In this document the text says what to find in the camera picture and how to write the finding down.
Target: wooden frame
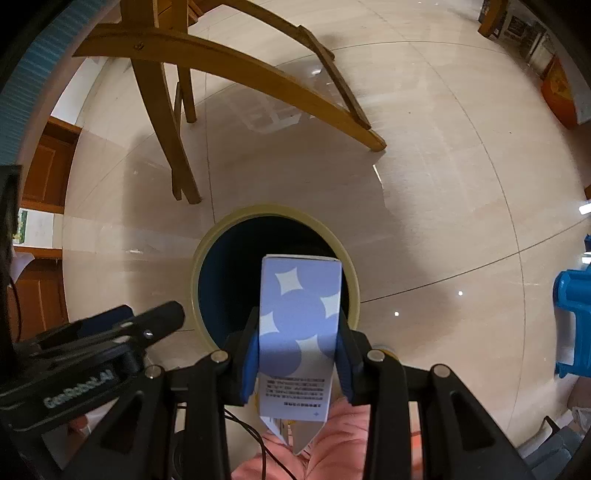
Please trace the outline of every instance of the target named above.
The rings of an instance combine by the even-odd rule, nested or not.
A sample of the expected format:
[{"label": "wooden frame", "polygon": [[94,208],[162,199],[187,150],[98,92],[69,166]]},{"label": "wooden frame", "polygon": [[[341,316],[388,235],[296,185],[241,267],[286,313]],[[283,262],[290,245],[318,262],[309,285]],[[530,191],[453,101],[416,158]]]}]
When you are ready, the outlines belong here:
[{"label": "wooden frame", "polygon": [[[190,69],[201,70],[266,93],[341,130],[373,151],[386,147],[371,125],[333,60],[335,55],[303,26],[296,27],[248,0],[200,2],[171,0],[168,28],[158,27],[157,0],[122,0],[120,24],[99,24],[74,53],[78,57],[108,56],[131,59],[139,91],[164,155],[171,167],[173,195],[184,192],[189,203],[201,197],[180,138],[181,100],[187,122],[197,119]],[[288,35],[313,51],[334,81],[347,109],[309,89],[296,78],[237,50],[188,35],[188,14],[227,5]],[[170,103],[163,63],[178,68],[174,109]]]},{"label": "wooden frame", "polygon": [[35,202],[35,200],[21,200],[20,208],[27,208],[29,210],[39,210],[40,212],[50,213],[64,213],[62,205],[52,205],[51,203]]},{"label": "wooden frame", "polygon": [[33,255],[35,258],[61,260],[61,248],[21,247],[14,245],[14,251]]},{"label": "wooden frame", "polygon": [[67,131],[71,132],[74,135],[76,140],[80,136],[80,134],[82,133],[81,127],[79,127],[77,125],[69,124],[68,122],[64,122],[63,120],[56,118],[54,116],[50,116],[47,119],[47,123],[56,125],[57,127],[61,128],[62,130],[67,130]]}]

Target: bucket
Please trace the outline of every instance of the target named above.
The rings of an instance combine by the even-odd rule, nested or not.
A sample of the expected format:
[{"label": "bucket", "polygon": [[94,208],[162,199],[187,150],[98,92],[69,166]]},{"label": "bucket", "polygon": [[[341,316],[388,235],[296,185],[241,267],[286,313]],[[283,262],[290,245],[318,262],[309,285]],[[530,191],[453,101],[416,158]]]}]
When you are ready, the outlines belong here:
[{"label": "bucket", "polygon": [[218,222],[193,257],[191,302],[198,334],[210,350],[242,330],[259,305],[261,263],[267,254],[321,255],[343,265],[341,307],[359,323],[359,283],[343,245],[320,221],[281,205],[256,205]]}]

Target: cable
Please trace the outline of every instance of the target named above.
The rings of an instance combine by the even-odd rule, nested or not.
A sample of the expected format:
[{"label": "cable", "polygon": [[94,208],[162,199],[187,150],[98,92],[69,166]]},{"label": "cable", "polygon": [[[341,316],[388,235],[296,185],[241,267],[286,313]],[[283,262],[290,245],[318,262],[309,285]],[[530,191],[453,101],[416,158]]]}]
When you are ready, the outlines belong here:
[{"label": "cable", "polygon": [[269,450],[267,449],[267,447],[265,446],[265,442],[263,441],[261,434],[258,433],[253,427],[251,427],[248,423],[243,422],[242,420],[239,420],[238,418],[232,418],[229,415],[224,415],[224,418],[231,420],[231,421],[235,421],[236,423],[242,425],[242,427],[248,432],[250,433],[250,435],[258,442],[258,444],[261,446],[261,459],[262,459],[262,474],[261,474],[261,479],[265,480],[267,478],[267,453],[269,453]]},{"label": "cable", "polygon": [[[248,424],[248,423],[246,423],[245,421],[242,421],[242,420],[240,420],[240,419],[239,419],[238,417],[236,417],[236,416],[235,416],[235,415],[234,415],[234,414],[233,414],[231,411],[229,411],[229,410],[227,410],[227,409],[225,409],[225,408],[224,408],[224,412],[225,412],[227,415],[229,415],[229,416],[230,416],[230,418],[228,418],[228,417],[226,417],[226,418],[228,418],[229,420],[235,421],[236,423],[239,423],[240,425],[242,425],[242,427],[243,427],[243,428],[244,428],[244,429],[245,429],[245,430],[246,430],[248,433],[250,433],[251,435],[253,435],[253,434],[251,433],[251,430],[252,430],[253,432],[256,432],[256,433],[257,433],[257,434],[260,436],[260,434],[259,434],[259,433],[256,431],[256,429],[255,429],[255,428],[254,428],[252,425],[249,425],[249,424]],[[280,461],[277,459],[277,457],[276,457],[275,455],[273,455],[273,454],[271,453],[271,451],[270,451],[270,450],[269,450],[269,449],[268,449],[268,448],[267,448],[267,447],[266,447],[264,444],[263,444],[263,447],[264,447],[264,449],[265,449],[266,453],[267,453],[267,454],[269,454],[269,456],[270,456],[270,457],[271,457],[273,460],[275,460],[275,463],[277,463],[277,465],[279,465],[281,468],[283,468],[283,470],[285,470],[285,472],[287,473],[287,475],[289,475],[289,476],[290,476],[290,478],[291,478],[292,480],[297,480],[296,476],[295,476],[293,473],[291,473],[291,471],[290,471],[290,470],[289,470],[289,469],[288,469],[288,468],[287,468],[285,465],[283,465],[283,463],[281,463],[281,462],[280,462]]]},{"label": "cable", "polygon": [[21,335],[22,335],[22,311],[21,311],[21,301],[18,299],[18,292],[17,292],[17,286],[14,284],[14,280],[12,279],[12,277],[9,275],[8,278],[10,278],[10,286],[12,287],[12,291],[14,292],[14,300],[17,303],[17,312],[18,312],[18,335],[17,335],[17,341],[16,343],[21,341]]}]

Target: yellow rim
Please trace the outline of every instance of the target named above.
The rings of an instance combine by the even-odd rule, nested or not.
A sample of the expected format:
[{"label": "yellow rim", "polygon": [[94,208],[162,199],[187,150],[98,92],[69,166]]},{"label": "yellow rim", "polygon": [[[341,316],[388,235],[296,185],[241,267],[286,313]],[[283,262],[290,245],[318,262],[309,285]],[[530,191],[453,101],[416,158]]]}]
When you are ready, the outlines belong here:
[{"label": "yellow rim", "polygon": [[326,225],[316,220],[314,217],[301,212],[299,210],[289,208],[283,205],[253,205],[246,207],[230,215],[225,216],[222,220],[216,223],[203,239],[199,242],[195,254],[193,255],[193,269],[191,271],[191,306],[193,309],[193,319],[196,325],[196,330],[200,334],[201,338],[207,344],[207,347],[213,351],[217,350],[215,342],[209,335],[209,332],[205,328],[205,323],[199,310],[199,272],[203,265],[203,260],[209,252],[209,249],[215,243],[215,241],[229,228],[234,225],[241,223],[250,218],[259,216],[280,216],[285,218],[294,219],[304,225],[312,228],[317,234],[319,234],[324,241],[329,245],[332,251],[336,254],[338,259],[343,264],[343,272],[345,279],[347,280],[347,286],[349,290],[349,326],[352,329],[356,329],[359,323],[359,311],[361,308],[360,296],[359,296],[359,281],[357,279],[357,273],[353,267],[353,262],[345,247],[339,242],[333,232],[331,232]]}]

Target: pink clothing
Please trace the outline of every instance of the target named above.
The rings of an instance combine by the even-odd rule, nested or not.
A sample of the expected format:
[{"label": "pink clothing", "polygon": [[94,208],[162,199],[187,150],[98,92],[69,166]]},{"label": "pink clothing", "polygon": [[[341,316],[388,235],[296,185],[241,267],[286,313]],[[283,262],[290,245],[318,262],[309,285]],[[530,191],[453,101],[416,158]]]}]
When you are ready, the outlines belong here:
[{"label": "pink clothing", "polygon": [[[298,480],[361,480],[365,463],[369,428],[369,406],[352,407],[345,398],[332,404],[329,418],[308,449],[310,453],[294,455],[271,432],[262,437],[265,445]],[[422,478],[420,434],[411,439],[413,447],[413,479]],[[232,472],[232,480],[259,480],[262,472],[261,454],[242,463]],[[291,480],[275,460],[267,455],[267,479]]]}]

